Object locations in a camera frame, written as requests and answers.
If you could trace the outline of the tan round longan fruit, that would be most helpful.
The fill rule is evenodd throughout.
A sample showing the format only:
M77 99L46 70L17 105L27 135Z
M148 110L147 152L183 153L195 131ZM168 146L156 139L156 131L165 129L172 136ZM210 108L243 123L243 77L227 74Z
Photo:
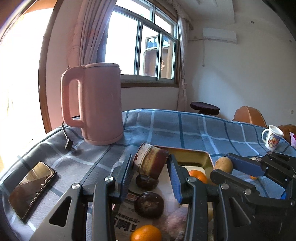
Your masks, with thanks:
M231 160L228 157L220 157L214 165L214 170L222 170L226 173L231 174L233 171L233 164Z

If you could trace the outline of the dark brown chestnut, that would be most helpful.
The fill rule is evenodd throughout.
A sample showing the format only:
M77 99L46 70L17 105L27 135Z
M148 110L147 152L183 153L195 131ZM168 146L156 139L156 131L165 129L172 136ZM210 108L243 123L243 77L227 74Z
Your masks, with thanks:
M159 183L158 179L150 178L147 175L139 174L135 179L136 185L146 191L155 189Z

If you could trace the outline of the purple round fruit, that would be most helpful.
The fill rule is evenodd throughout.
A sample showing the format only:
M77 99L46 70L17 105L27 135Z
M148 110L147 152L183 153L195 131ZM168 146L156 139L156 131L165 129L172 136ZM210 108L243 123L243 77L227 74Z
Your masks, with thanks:
M165 220L162 231L172 240L184 240L187 226L188 207L181 207L172 212Z

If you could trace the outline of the white cartoon mug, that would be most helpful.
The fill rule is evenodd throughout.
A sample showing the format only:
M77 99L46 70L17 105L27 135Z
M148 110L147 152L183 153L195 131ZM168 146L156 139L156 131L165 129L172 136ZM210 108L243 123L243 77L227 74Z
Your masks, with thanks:
M274 125L269 125L261 134L265 147L270 151L276 150L283 136L283 131Z

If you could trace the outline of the pink metal tin box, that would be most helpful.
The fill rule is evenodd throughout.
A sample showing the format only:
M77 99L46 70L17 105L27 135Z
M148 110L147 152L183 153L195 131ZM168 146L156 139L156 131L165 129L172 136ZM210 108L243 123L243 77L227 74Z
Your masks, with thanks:
M163 149L168 150L170 154L175 156L179 166L185 167L188 171L199 170L207 176L207 179L210 178L213 163L207 152L172 147L163 147ZM188 207L188 205L180 204L180 207ZM162 233L162 240L172 240L162 229L160 231Z

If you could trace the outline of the printed paper in box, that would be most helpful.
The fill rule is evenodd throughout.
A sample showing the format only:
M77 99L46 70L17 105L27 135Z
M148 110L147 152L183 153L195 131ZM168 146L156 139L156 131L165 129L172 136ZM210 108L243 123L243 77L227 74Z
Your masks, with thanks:
M129 240L130 235L136 229L144 225L154 225L161 229L166 217L169 216L173 211L180 208L180 204L175 199L173 194L167 167L164 167L159 176L159 183L157 187L152 190L152 192L157 193L164 200L164 211L162 216L158 219L147 219L139 216L135 212L134 201L142 193L144 193L144 190L140 189L136 185L136 177L137 173L133 175L126 199L120 205L120 208L114 217L114 230L117 240Z

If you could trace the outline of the brown wooden chair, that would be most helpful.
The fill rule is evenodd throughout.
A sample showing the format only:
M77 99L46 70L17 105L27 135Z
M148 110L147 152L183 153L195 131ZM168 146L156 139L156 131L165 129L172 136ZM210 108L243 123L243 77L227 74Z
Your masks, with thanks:
M266 121L258 109L250 106L242 106L236 110L233 121L242 123L250 123L256 126L267 127Z
M284 139L290 144L295 142L296 126L295 125L281 125L278 128L283 132Z

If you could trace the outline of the blue plaid tablecloth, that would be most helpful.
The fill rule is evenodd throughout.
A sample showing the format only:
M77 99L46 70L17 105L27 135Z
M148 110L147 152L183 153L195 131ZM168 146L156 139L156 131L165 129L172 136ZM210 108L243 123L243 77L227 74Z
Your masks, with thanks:
M1 174L1 240L29 240L63 193L75 182L88 185L107 176L139 146L157 146L207 152L213 161L228 154L255 157L267 153L263 128L249 123L169 110L136 109L122 114L124 135L109 146L93 146L81 130L56 128ZM37 162L56 172L53 182L38 198L27 219L20 220L8 197Z

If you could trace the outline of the pink electric kettle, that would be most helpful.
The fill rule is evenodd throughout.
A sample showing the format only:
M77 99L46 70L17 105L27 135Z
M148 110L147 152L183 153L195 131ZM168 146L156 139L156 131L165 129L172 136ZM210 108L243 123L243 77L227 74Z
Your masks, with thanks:
M78 82L79 116L70 113L70 83ZM104 146L123 137L120 69L116 63L68 68L61 77L61 109L65 123L81 128L86 142Z

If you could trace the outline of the dark round stool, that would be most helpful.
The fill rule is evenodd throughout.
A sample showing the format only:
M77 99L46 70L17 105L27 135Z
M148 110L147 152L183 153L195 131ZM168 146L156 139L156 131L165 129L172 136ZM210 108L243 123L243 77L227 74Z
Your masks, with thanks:
M198 110L200 114L205 114L205 115L217 116L220 112L220 108L215 105L204 103L204 102L197 102L197 101L191 102L190 108L194 110Z

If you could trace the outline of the black smartphone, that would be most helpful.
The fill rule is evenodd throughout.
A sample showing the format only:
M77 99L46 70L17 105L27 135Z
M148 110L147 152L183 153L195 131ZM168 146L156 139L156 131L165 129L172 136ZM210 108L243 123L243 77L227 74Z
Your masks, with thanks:
M27 217L37 198L56 176L56 171L43 162L38 162L14 188L9 203L20 220Z

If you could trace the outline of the white air conditioner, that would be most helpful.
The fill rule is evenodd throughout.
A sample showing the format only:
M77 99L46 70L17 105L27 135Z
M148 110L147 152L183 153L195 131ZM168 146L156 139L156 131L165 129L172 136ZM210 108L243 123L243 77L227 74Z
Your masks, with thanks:
M203 28L203 38L210 41L237 44L236 32L230 30Z

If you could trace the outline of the pink curtain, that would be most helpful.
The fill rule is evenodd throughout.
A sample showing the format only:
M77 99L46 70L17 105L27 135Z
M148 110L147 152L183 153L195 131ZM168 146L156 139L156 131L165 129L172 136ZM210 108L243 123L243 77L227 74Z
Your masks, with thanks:
M116 1L83 1L69 44L70 67L97 62L100 42L115 8Z

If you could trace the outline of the window with frame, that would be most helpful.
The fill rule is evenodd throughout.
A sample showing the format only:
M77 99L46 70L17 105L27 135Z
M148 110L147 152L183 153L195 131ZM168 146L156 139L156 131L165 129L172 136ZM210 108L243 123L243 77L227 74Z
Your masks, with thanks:
M105 61L120 67L122 87L177 85L177 18L159 1L117 1L107 27Z

